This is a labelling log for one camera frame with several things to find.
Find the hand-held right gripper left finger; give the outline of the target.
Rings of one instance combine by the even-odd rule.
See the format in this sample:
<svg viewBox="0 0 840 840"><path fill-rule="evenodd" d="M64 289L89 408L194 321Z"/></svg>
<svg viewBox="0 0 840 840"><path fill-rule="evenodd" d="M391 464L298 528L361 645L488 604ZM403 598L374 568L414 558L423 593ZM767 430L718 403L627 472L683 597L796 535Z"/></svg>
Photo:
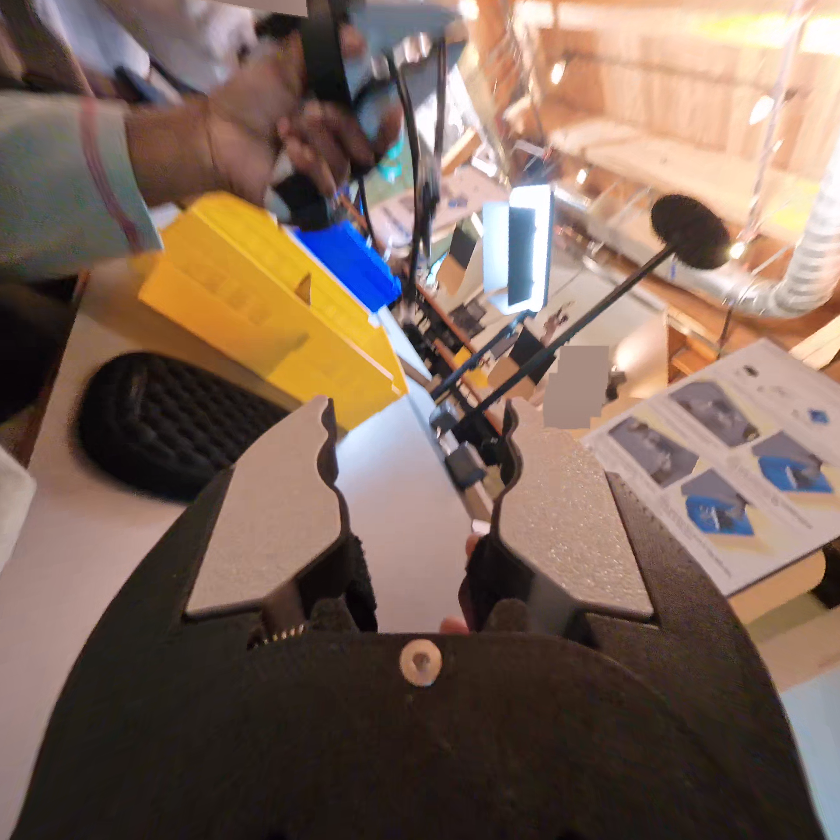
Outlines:
<svg viewBox="0 0 840 840"><path fill-rule="evenodd" d="M259 437L229 482L185 604L194 620L256 612L268 634L304 624L351 580L333 402L319 395Z"/></svg>

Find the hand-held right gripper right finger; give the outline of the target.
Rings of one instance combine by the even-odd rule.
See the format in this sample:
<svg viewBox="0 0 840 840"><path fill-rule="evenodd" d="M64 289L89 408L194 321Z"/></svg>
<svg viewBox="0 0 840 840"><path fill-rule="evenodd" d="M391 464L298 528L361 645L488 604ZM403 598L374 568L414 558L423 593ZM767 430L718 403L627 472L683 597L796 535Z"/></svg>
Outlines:
<svg viewBox="0 0 840 840"><path fill-rule="evenodd" d="M606 473L539 409L507 402L508 460L490 536L509 561L505 583L538 634L563 636L581 614L646 623L655 614Z"/></svg>

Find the person's left forearm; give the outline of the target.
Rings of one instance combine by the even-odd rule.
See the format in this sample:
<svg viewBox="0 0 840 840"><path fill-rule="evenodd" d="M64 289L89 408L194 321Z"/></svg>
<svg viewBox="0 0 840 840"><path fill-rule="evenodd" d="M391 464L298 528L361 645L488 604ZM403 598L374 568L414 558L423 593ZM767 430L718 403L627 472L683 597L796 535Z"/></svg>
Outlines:
<svg viewBox="0 0 840 840"><path fill-rule="evenodd" d="M218 188L201 106L3 91L2 280L161 247L151 209Z"/></svg>

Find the person's left hand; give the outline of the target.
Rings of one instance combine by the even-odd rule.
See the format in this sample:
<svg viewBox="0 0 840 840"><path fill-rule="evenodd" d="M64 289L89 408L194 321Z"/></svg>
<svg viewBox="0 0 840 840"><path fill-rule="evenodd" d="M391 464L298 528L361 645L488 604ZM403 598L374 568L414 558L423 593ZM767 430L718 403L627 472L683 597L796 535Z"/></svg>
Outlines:
<svg viewBox="0 0 840 840"><path fill-rule="evenodd" d="M352 169L370 170L401 134L403 106L389 105L371 140L351 110L306 93L299 34L259 45L256 56L206 100L213 166L223 189L256 205L286 156L323 196L333 196Z"/></svg>

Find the black round textured pad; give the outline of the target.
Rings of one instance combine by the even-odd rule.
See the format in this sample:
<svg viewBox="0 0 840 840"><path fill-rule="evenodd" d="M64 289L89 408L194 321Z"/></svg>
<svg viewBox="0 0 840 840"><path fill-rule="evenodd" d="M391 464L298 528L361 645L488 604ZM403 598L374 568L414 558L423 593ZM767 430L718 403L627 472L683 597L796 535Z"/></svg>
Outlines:
<svg viewBox="0 0 840 840"><path fill-rule="evenodd" d="M193 364L123 353L89 380L77 441L101 473L145 495L192 502L285 408Z"/></svg>

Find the printed instruction board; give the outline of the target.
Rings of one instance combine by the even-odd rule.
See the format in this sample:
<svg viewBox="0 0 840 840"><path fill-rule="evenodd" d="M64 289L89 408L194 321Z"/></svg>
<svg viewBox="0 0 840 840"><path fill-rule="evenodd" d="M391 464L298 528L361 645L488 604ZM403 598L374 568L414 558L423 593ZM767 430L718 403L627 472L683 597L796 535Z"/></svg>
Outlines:
<svg viewBox="0 0 840 840"><path fill-rule="evenodd" d="M838 374L768 340L582 438L725 596L839 534Z"/></svg>

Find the blue plastic bin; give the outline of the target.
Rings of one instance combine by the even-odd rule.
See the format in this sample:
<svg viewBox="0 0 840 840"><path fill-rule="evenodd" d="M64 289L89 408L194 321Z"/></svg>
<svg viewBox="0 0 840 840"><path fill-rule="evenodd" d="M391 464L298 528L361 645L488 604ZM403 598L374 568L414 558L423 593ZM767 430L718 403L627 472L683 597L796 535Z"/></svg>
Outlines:
<svg viewBox="0 0 840 840"><path fill-rule="evenodd" d="M390 307L401 297L402 282L350 221L291 232L370 312Z"/></svg>

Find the yellow plastic bin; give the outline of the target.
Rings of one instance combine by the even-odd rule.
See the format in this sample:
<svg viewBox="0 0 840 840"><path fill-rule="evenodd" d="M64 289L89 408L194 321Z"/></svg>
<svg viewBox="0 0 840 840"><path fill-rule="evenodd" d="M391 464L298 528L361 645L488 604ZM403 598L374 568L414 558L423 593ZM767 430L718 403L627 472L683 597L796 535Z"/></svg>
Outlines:
<svg viewBox="0 0 840 840"><path fill-rule="evenodd" d="M408 394L379 320L267 211L210 193L161 241L138 299L286 396L327 396L350 431Z"/></svg>

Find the white light panel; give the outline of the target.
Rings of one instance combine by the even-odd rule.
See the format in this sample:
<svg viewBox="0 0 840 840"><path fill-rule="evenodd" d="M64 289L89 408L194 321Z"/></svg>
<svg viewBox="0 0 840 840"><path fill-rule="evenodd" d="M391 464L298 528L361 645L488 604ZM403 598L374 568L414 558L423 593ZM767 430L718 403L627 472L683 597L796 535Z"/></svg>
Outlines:
<svg viewBox="0 0 840 840"><path fill-rule="evenodd" d="M554 193L551 185L520 185L507 201L482 207L485 300L506 316L538 313L549 299Z"/></svg>

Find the black foam microphone on boom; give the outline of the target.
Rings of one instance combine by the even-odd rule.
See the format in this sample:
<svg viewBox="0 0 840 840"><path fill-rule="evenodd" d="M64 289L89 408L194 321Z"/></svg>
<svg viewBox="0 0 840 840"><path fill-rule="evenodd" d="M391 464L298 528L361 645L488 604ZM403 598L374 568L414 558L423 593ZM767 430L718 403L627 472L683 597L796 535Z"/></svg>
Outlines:
<svg viewBox="0 0 840 840"><path fill-rule="evenodd" d="M429 426L435 433L446 434L474 424L479 415L498 403L503 396L506 396L519 382L528 378L529 374L546 360L553 361L561 347L568 344L668 258L676 257L679 262L696 270L715 270L728 262L731 239L726 225L718 215L696 199L680 194L661 196L653 204L650 222L663 248L582 314L554 341L533 355L525 365L508 377L477 406L465 410L461 417L451 414L444 398L454 389L463 374L472 369L474 363L494 346L497 339L488 342L485 349L472 355L467 362L458 367L433 392L436 406L429 417Z"/></svg>

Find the silver flexible air duct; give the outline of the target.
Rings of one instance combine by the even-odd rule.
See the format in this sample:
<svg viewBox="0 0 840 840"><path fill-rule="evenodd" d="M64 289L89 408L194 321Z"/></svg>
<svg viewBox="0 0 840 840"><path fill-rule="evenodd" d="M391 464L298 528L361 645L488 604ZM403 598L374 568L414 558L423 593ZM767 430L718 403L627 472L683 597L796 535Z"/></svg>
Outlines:
<svg viewBox="0 0 840 840"><path fill-rule="evenodd" d="M604 119L570 129L565 149L627 182L695 198L740 233L746 231L757 180L751 161ZM791 249L782 278L738 266L734 257L717 269L675 262L659 269L659 276L756 318L798 319L826 304L838 285L838 144L819 182L769 168L759 204L757 234Z"/></svg>

